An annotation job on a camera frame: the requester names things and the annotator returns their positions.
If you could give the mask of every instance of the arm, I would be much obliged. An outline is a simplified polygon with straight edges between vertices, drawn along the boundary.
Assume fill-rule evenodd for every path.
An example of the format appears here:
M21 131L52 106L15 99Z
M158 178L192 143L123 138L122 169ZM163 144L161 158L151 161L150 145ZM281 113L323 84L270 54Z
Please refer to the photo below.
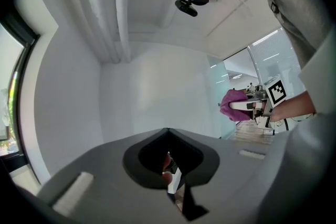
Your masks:
M283 119L307 115L315 112L315 107L307 91L286 100L276 106L271 115L271 122L277 122Z

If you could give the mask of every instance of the purple towel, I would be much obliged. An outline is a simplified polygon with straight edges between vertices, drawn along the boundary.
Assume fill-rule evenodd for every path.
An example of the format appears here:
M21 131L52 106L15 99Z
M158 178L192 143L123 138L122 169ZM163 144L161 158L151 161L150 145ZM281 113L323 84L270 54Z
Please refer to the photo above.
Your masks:
M231 109L230 102L246 100L247 95L242 91L228 90L226 95L223 97L222 103L220 104L221 112L228 116L232 121L248 121L250 120L249 113L247 111Z

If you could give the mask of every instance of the wooden floor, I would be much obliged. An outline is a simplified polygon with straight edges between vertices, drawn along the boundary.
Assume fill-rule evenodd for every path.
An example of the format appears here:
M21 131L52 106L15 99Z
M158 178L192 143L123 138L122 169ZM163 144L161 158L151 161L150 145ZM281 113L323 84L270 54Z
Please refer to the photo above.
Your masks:
M238 123L236 133L229 139L269 145L273 138L272 135L265 135L263 129L259 129L257 123L250 120Z

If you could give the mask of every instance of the ceiling light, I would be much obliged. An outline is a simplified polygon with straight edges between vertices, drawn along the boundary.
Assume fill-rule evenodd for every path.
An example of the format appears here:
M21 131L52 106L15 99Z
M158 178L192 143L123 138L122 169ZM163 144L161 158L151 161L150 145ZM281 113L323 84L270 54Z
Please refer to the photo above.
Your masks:
M237 76L233 77L233 79L237 79L237 78L239 78L239 77L242 76L242 75L243 75L243 74L237 75Z
M274 56L276 56L276 55L279 55L279 54L275 54L275 55L273 55L273 56L271 56L271 57L268 57L268 58L264 59L263 61L268 60L268 59L270 59L270 58L272 58L272 57L274 57Z
M252 45L255 46L255 45L258 45L259 43L263 42L264 40L266 40L267 38L269 38L270 36L276 34L278 32L278 30L275 30L274 32L272 32L271 34L267 35L266 37L263 37L262 39L254 42Z

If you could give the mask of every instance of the window frame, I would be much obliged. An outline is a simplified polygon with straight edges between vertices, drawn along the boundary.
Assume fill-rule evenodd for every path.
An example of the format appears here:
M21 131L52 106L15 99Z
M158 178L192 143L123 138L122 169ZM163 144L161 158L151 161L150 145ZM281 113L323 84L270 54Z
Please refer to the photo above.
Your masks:
M23 50L17 59L8 85L8 88L10 89L13 85L13 81L16 80L13 89L13 118L11 120L13 120L13 131L19 150L18 152L0 156L0 159L4 163L7 171L10 173L22 166L29 164L20 124L20 96L24 73L26 71L30 55L32 54L31 52L34 49L39 35L34 33L34 31L26 24L14 5L8 9L7 14L0 20L0 23L6 29L6 31L23 46Z

